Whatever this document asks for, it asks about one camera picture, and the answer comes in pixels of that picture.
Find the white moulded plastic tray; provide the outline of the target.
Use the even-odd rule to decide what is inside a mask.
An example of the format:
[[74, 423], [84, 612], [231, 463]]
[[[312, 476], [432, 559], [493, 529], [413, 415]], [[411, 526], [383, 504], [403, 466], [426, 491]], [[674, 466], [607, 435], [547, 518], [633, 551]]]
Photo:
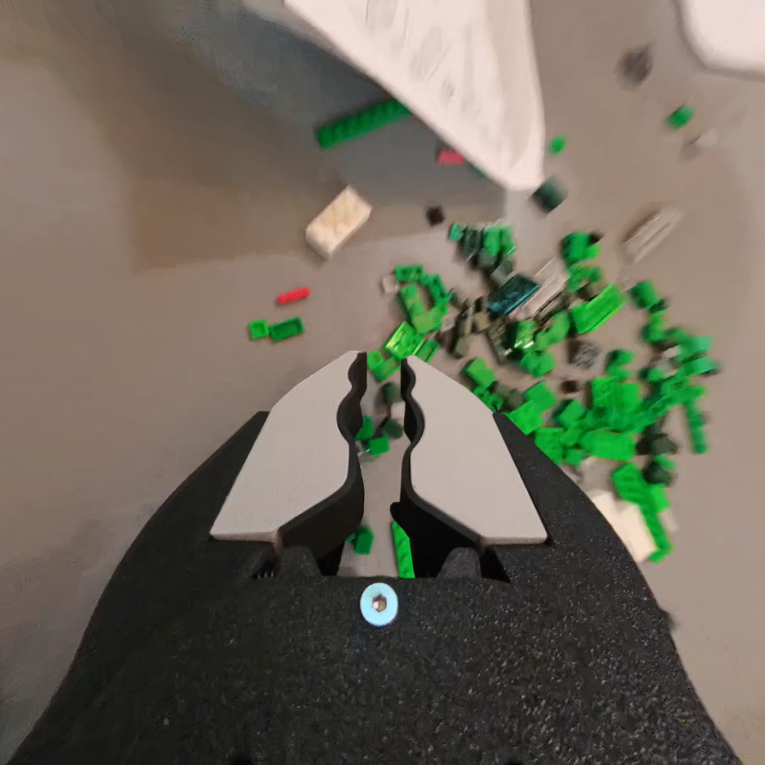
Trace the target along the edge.
[[710, 70], [764, 76], [763, 1], [677, 1], [683, 35]]

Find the white rectangular brick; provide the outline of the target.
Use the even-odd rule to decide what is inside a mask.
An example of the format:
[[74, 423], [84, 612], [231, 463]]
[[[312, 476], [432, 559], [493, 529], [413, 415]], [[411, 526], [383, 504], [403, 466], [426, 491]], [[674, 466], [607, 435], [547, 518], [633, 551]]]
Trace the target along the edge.
[[346, 186], [306, 227], [308, 248], [329, 262], [367, 224], [372, 209], [353, 186]]

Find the pile of green bricks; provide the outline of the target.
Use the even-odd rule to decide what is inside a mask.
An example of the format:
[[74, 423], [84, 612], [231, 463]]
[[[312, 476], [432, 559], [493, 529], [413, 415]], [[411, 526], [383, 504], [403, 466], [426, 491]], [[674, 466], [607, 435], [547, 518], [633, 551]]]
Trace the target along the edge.
[[[628, 291], [615, 283], [601, 284], [594, 263], [601, 235], [594, 231], [566, 235], [561, 241], [563, 270], [552, 261], [550, 277], [531, 279], [510, 271], [514, 243], [509, 227], [455, 223], [447, 237], [495, 280], [497, 290], [461, 301], [439, 274], [427, 273], [421, 264], [397, 265], [383, 278], [381, 291], [397, 298], [404, 320], [368, 360], [369, 371], [383, 384], [380, 392], [388, 416], [379, 424], [363, 417], [357, 434], [360, 454], [386, 454], [390, 441], [403, 435], [404, 402], [392, 378], [405, 358], [430, 362], [448, 330], [451, 352], [462, 358], [471, 335], [484, 333], [498, 362], [518, 367], [535, 384], [524, 391], [503, 386], [482, 358], [474, 358], [462, 369], [469, 391], [532, 436], [554, 463], [569, 466], [581, 477], [593, 460], [616, 463], [612, 492], [645, 513], [654, 512], [649, 486], [662, 486], [668, 494], [676, 477], [677, 446], [664, 430], [674, 408], [683, 410], [692, 452], [708, 450], [706, 418], [699, 407], [705, 390], [699, 379], [720, 371], [709, 356], [710, 339], [666, 327], [666, 301], [652, 282], [636, 282]], [[643, 341], [664, 355], [655, 355], [631, 379], [628, 366], [634, 352], [614, 349], [607, 355], [603, 375], [584, 383], [565, 380], [561, 394], [554, 393], [547, 381], [556, 365], [550, 350], [567, 343], [569, 364], [592, 368], [600, 349], [588, 336], [612, 319], [627, 298], [645, 313]]]

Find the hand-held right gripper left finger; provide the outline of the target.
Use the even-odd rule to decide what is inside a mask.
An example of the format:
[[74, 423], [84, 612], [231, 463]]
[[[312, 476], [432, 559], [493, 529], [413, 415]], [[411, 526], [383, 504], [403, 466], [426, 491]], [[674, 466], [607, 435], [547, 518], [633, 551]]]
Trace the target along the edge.
[[266, 414], [210, 528], [216, 541], [309, 550], [338, 575], [365, 510], [356, 436], [363, 425], [367, 355], [348, 351], [302, 380]]

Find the long grey brick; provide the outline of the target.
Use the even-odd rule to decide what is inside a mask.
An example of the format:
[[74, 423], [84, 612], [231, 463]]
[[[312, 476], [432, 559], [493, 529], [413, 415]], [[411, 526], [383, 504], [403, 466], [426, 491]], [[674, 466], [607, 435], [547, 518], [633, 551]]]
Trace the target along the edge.
[[655, 251], [673, 234], [684, 216], [674, 206], [661, 206], [641, 217], [623, 237], [621, 251], [626, 262], [636, 264]]

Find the dark olive slope brick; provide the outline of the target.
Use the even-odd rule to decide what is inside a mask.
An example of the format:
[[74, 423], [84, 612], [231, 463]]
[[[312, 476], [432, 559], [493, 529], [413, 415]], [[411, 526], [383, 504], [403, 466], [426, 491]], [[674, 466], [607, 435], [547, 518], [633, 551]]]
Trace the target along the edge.
[[554, 176], [547, 177], [541, 185], [535, 189], [530, 200], [535, 208], [543, 215], [549, 215], [560, 207], [568, 198], [569, 192]]

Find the dark grey studded plate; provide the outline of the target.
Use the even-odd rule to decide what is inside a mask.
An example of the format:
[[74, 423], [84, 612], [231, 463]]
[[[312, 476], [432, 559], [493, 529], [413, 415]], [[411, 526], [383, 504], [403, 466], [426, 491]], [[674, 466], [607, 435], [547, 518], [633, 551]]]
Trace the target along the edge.
[[627, 51], [619, 65], [622, 87], [635, 89], [641, 86], [653, 71], [653, 47], [646, 44]]

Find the white printed paper bag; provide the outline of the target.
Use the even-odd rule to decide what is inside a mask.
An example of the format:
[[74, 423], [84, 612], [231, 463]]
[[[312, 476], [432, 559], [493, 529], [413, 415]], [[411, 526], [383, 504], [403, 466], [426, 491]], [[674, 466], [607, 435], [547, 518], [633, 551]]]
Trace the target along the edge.
[[285, 6], [499, 186], [541, 184], [546, 131], [530, 2]]

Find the large white brick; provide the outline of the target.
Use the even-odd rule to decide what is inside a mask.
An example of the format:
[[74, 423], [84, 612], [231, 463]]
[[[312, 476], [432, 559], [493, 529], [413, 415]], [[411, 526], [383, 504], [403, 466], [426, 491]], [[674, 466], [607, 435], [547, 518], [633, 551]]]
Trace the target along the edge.
[[649, 513], [608, 490], [588, 490], [585, 494], [636, 563], [658, 564], [674, 551], [672, 534], [677, 530], [677, 524], [668, 494], [662, 486], [649, 486], [649, 498], [655, 501], [655, 511]]

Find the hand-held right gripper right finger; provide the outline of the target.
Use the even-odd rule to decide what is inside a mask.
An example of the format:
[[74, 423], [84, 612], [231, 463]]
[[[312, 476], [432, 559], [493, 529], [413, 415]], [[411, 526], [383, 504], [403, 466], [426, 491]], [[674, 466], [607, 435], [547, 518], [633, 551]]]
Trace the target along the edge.
[[482, 563], [491, 549], [544, 545], [547, 529], [492, 411], [416, 357], [402, 363], [401, 389], [409, 443], [391, 513], [415, 577], [435, 578], [456, 549]]

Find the long green plate brick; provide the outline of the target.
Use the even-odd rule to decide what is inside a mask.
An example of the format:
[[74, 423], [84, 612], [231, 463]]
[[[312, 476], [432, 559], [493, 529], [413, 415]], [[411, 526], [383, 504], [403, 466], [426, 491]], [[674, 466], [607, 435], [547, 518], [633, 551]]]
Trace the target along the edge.
[[314, 129], [314, 138], [322, 150], [329, 150], [410, 116], [412, 112], [406, 105], [396, 99], [388, 99], [324, 123]]

